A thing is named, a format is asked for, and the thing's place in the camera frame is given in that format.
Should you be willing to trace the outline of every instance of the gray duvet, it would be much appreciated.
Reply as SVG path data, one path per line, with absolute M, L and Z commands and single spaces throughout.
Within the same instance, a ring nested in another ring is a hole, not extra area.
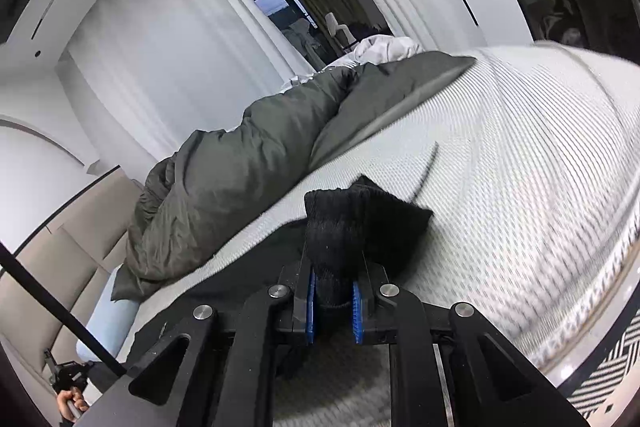
M 308 172 L 401 118 L 473 63 L 428 52 L 332 68 L 252 103 L 233 131 L 195 131 L 149 172 L 111 298 L 143 300 L 200 267 Z

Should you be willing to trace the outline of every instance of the human hand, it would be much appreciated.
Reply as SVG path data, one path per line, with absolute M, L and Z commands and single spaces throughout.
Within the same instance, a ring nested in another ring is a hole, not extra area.
M 71 412 L 71 409 L 69 409 L 67 404 L 69 400 L 71 400 L 71 402 L 76 406 L 76 409 L 81 412 L 89 409 L 89 405 L 84 401 L 84 397 L 77 387 L 72 387 L 70 391 L 60 391 L 56 399 L 58 402 L 58 410 L 60 411 L 62 418 L 73 423 L 76 422 L 76 417 Z

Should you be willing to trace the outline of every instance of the metal bolt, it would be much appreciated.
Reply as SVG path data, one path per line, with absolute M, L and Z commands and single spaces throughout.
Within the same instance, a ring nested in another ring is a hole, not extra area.
M 395 284 L 383 284 L 380 286 L 380 293 L 385 297 L 395 297 L 400 293 L 400 288 Z
M 274 284 L 269 288 L 269 295 L 274 299 L 284 297 L 287 293 L 289 293 L 289 287 L 284 284 Z
M 199 321 L 208 319 L 212 314 L 213 308 L 208 304 L 201 304 L 193 310 L 193 316 Z
M 474 307 L 466 302 L 460 302 L 459 304 L 456 304 L 456 313 L 460 317 L 470 317 L 474 314 Z

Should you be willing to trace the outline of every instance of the sheer curtain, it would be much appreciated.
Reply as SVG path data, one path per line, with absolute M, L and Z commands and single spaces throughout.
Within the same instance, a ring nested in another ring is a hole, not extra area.
M 254 100 L 314 73 L 253 0 L 98 0 L 68 50 L 158 160 L 195 129 L 232 128 Z

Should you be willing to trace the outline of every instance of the black rod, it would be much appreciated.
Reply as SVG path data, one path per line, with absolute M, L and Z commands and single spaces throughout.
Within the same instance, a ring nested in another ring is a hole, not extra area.
M 122 364 L 109 351 L 104 349 L 104 346 L 42 284 L 35 280 L 33 275 L 18 262 L 2 243 L 0 243 L 0 265 L 44 309 L 69 328 L 79 340 L 84 342 L 84 345 L 91 349 L 117 377 L 122 377 L 126 373 Z

